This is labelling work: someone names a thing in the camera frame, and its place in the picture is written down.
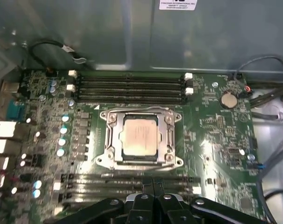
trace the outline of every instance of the screw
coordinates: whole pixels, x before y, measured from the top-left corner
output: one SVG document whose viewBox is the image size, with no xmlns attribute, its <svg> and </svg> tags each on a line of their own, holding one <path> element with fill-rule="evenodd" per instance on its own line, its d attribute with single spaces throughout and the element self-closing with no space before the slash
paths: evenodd
<svg viewBox="0 0 283 224">
<path fill-rule="evenodd" d="M 255 156 L 253 154 L 248 154 L 248 160 L 254 161 L 255 160 Z"/>
<path fill-rule="evenodd" d="M 171 154 L 167 154 L 166 156 L 165 156 L 165 160 L 166 161 L 171 161 L 171 160 L 173 160 L 173 155 L 171 155 Z"/>
<path fill-rule="evenodd" d="M 116 205 L 116 204 L 118 204 L 119 203 L 119 201 L 118 200 L 112 200 L 109 204 L 110 205 Z"/>
<path fill-rule="evenodd" d="M 171 117 L 169 117 L 169 116 L 167 116 L 167 117 L 165 117 L 165 121 L 166 121 L 166 123 L 171 123 Z"/>
<path fill-rule="evenodd" d="M 218 87 L 218 83 L 217 82 L 212 83 L 212 87 L 213 88 L 217 88 Z"/>
<path fill-rule="evenodd" d="M 148 199 L 149 197 L 148 197 L 148 195 L 142 195 L 141 196 L 141 199 Z"/>
<path fill-rule="evenodd" d="M 117 119 L 117 115 L 116 114 L 110 114 L 109 115 L 109 121 L 110 122 L 115 122 L 116 121 L 116 119 Z"/>
<path fill-rule="evenodd" d="M 109 147 L 107 150 L 108 150 L 109 152 L 113 152 L 113 151 L 114 151 L 114 148 L 113 148 L 113 147 Z"/>
<path fill-rule="evenodd" d="M 170 200 L 171 199 L 171 195 L 165 195 L 165 196 L 163 196 L 163 198 L 166 199 L 166 200 Z"/>
<path fill-rule="evenodd" d="M 40 95 L 39 96 L 39 100 L 40 101 L 45 101 L 46 100 L 46 96 L 45 95 Z"/>
<path fill-rule="evenodd" d="M 110 160 L 112 160 L 112 159 L 113 159 L 113 153 L 110 152 L 110 153 L 108 154 L 108 158 L 109 158 Z"/>
<path fill-rule="evenodd" d="M 196 200 L 196 204 L 203 205 L 203 204 L 205 204 L 205 202 L 201 199 L 198 199 L 198 200 Z"/>
<path fill-rule="evenodd" d="M 28 44 L 26 43 L 26 41 L 22 42 L 22 43 L 21 43 L 21 46 L 22 46 L 23 48 L 28 48 Z"/>
</svg>

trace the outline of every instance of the motherboard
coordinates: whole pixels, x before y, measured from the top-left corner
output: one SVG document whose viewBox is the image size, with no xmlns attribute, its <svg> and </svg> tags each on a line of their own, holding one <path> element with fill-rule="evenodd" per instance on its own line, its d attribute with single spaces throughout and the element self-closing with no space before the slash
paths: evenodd
<svg viewBox="0 0 283 224">
<path fill-rule="evenodd" d="M 9 223 L 125 201 L 147 176 L 187 203 L 203 196 L 262 219 L 257 141 L 241 91 L 228 75 L 24 71 L 0 122 L 24 126 Z"/>
</svg>

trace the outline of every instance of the sticker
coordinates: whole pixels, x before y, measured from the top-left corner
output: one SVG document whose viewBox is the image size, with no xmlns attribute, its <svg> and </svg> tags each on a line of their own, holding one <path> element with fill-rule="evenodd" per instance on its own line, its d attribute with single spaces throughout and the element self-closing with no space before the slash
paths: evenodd
<svg viewBox="0 0 283 224">
<path fill-rule="evenodd" d="M 66 45 L 64 45 L 64 46 L 62 47 L 62 49 L 63 49 L 64 51 L 66 51 L 66 52 L 75 52 L 75 50 L 73 50 L 72 48 L 70 48 L 70 47 L 68 47 L 68 46 L 66 46 Z"/>
<path fill-rule="evenodd" d="M 189 10 L 196 8 L 198 0 L 160 0 L 160 10 Z"/>
</svg>

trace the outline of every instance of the cpu socket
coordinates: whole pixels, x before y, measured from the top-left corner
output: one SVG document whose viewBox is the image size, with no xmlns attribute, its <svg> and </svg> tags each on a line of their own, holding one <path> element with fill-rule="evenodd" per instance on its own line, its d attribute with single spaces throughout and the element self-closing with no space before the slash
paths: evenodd
<svg viewBox="0 0 283 224">
<path fill-rule="evenodd" d="M 183 165 L 175 153 L 175 123 L 181 114 L 169 108 L 114 108 L 103 111 L 106 121 L 100 166 L 115 170 L 167 171 Z"/>
</svg>

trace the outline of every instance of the cable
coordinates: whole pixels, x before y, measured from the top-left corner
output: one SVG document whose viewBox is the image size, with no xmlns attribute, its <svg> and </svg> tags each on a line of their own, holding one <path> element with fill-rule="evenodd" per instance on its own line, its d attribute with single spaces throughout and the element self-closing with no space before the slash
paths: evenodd
<svg viewBox="0 0 283 224">
<path fill-rule="evenodd" d="M 272 157 L 271 161 L 269 161 L 269 164 L 265 166 L 265 169 L 263 169 L 262 172 L 257 177 L 256 187 L 257 187 L 258 197 L 262 204 L 262 207 L 264 208 L 265 214 L 272 223 L 277 224 L 266 203 L 266 199 L 263 194 L 262 179 L 273 169 L 273 167 L 275 167 L 280 161 L 283 160 L 283 150 L 280 151 L 279 153 L 274 152 L 270 157 Z"/>
<path fill-rule="evenodd" d="M 239 85 L 241 88 L 245 89 L 247 92 L 250 92 L 250 91 L 251 91 L 251 88 L 250 88 L 248 85 L 246 85 L 245 83 L 242 83 L 241 81 L 239 81 L 239 80 L 237 79 L 237 74 L 238 74 L 238 73 L 240 72 L 240 70 L 243 69 L 245 66 L 247 66 L 247 65 L 249 65 L 249 64 L 251 64 L 251 63 L 253 63 L 253 62 L 260 61 L 260 60 L 264 60 L 264 59 L 275 59 L 275 60 L 279 61 L 279 62 L 282 64 L 282 66 L 283 66 L 283 59 L 281 59 L 279 56 L 276 56 L 276 55 L 267 55 L 267 56 L 262 56 L 262 57 L 254 58 L 254 59 L 252 59 L 252 60 L 250 60 L 250 61 L 248 61 L 248 62 L 242 64 L 242 65 L 235 71 L 235 73 L 234 73 L 234 80 L 235 80 L 235 82 L 238 83 L 238 85 Z"/>
<path fill-rule="evenodd" d="M 265 103 L 268 103 L 269 101 L 277 98 L 277 97 L 280 97 L 283 95 L 283 88 L 280 88 L 280 89 L 276 89 L 276 90 L 273 90 L 269 93 L 266 93 L 262 96 L 259 96 L 259 97 L 256 97 L 254 99 L 251 99 L 249 102 L 250 102 L 250 106 L 251 108 L 255 108 L 257 106 L 260 106 L 260 105 L 263 105 Z"/>
<path fill-rule="evenodd" d="M 83 66 L 87 69 L 92 69 L 88 64 L 86 64 L 86 58 L 81 57 L 78 53 L 75 52 L 72 48 L 54 40 L 50 39 L 40 39 L 35 41 L 32 45 L 28 47 L 28 53 L 33 57 L 33 59 L 40 64 L 42 67 L 44 67 L 48 71 L 52 71 L 52 68 L 48 67 L 42 59 L 40 59 L 35 53 L 34 53 L 34 48 L 41 45 L 41 44 L 51 44 L 60 47 L 62 50 L 67 52 L 68 54 L 71 55 L 74 63 L 76 64 L 83 64 Z"/>
<path fill-rule="evenodd" d="M 271 197 L 273 197 L 275 195 L 279 195 L 279 194 L 283 194 L 283 189 L 273 189 L 273 190 L 269 191 L 267 194 L 265 194 L 264 197 L 265 197 L 265 200 L 267 201 Z"/>
<path fill-rule="evenodd" d="M 282 119 L 279 118 L 278 115 L 269 115 L 269 114 L 262 114 L 262 113 L 257 113 L 257 112 L 252 112 L 252 116 L 254 118 L 258 118 L 258 119 L 263 119 L 263 120 L 283 120 L 283 117 Z"/>
</svg>

